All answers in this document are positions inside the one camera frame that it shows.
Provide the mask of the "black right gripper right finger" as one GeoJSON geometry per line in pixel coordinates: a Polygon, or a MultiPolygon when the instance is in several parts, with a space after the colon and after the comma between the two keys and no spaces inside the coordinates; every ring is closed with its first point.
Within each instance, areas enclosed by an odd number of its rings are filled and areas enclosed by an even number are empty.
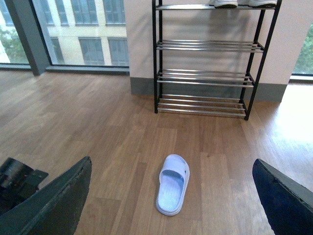
{"type": "Polygon", "coordinates": [[[261,159],[253,180],[271,229],[276,235],[313,233],[313,192],[261,159]]]}

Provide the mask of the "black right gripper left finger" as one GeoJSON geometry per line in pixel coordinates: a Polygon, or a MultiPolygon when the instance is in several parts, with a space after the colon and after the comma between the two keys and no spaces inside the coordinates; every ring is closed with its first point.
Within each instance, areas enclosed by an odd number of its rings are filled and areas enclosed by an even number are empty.
{"type": "Polygon", "coordinates": [[[72,235],[84,208],[92,172],[89,156],[0,217],[2,235],[72,235]]]}

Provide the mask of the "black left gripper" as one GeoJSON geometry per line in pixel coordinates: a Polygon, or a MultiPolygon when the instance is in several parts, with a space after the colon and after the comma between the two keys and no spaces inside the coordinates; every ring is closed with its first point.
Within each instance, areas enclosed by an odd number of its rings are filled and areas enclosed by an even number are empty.
{"type": "Polygon", "coordinates": [[[3,215],[39,190],[47,172],[7,158],[0,166],[0,214],[3,215]]]}

